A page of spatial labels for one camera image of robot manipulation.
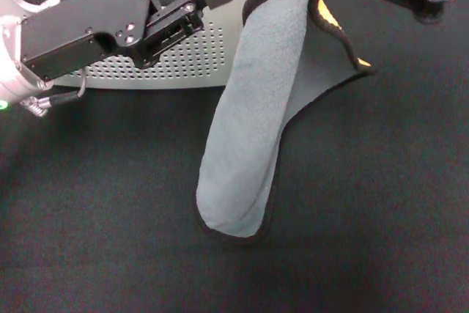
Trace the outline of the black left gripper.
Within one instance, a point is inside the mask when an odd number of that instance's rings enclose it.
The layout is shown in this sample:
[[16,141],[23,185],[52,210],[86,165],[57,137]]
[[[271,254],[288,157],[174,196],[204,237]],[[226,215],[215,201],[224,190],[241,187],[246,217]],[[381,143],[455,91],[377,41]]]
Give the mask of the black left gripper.
[[150,2],[64,0],[22,22],[20,61],[44,81],[116,55],[131,58],[138,69],[152,67],[198,31],[148,32]]

